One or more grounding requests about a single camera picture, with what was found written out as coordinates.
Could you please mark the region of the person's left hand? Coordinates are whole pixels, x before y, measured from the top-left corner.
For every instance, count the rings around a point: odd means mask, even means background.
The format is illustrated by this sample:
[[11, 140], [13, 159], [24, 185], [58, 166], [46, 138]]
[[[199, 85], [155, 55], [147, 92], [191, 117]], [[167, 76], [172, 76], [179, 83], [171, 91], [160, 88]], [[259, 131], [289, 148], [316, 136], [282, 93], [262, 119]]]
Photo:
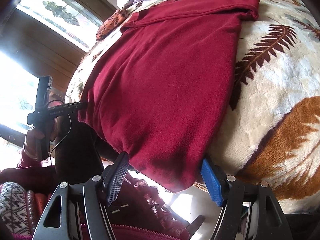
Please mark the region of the person's left hand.
[[[50, 141], [53, 142], [57, 137], [57, 123], [54, 120], [51, 134], [50, 134]], [[36, 142], [41, 141], [44, 138], [44, 134], [36, 128], [31, 128], [27, 131], [25, 136], [25, 141], [22, 147], [22, 152], [25, 153], [27, 157], [32, 160], [37, 160], [37, 152], [36, 152]]]

